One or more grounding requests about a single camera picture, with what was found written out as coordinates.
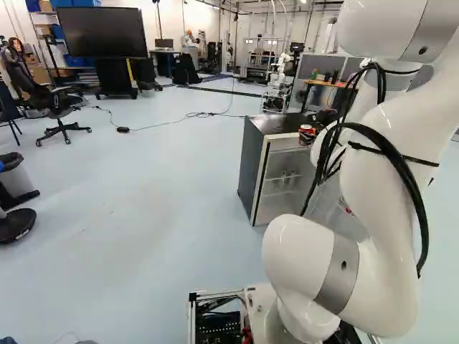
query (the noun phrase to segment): gray bin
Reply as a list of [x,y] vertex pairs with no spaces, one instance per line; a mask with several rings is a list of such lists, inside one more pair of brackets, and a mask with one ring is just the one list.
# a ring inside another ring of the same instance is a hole
[[32,182],[23,167],[24,157],[12,152],[0,156],[4,168],[0,171],[0,182],[12,198],[20,197],[34,190]]

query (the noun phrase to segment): round black base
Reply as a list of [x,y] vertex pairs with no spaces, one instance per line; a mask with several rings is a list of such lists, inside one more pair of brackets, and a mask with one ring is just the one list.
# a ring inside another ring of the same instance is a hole
[[22,239],[35,224],[37,213],[33,209],[10,211],[6,219],[0,220],[0,244],[8,244]]

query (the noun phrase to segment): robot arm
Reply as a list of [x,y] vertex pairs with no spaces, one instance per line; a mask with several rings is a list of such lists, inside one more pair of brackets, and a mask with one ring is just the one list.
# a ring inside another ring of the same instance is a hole
[[[458,25],[455,0],[347,0],[338,20],[339,42],[347,52],[377,57],[392,68],[403,69],[405,62],[435,66],[426,85],[377,107],[376,100],[371,106],[368,99],[356,99],[354,108],[360,110],[352,120],[382,134],[401,154],[439,162],[459,126]],[[349,138],[377,149],[359,133]],[[408,165],[422,192],[435,167]],[[281,319],[305,343],[318,339],[318,329],[319,339],[330,336],[339,318],[381,337],[404,335],[415,323],[420,295],[412,200],[392,164],[364,150],[346,150],[339,182],[347,208],[369,238],[355,242],[294,215],[271,222],[263,260]]]

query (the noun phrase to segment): power adapter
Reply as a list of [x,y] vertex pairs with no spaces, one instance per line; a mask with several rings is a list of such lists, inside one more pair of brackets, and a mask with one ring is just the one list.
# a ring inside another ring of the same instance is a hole
[[129,129],[129,127],[117,127],[116,131],[119,133],[127,134],[131,131],[131,129]]

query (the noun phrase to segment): television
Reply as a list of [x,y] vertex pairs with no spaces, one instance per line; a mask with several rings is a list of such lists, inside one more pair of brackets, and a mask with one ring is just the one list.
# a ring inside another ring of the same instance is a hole
[[57,7],[73,57],[147,58],[142,13],[132,7]]

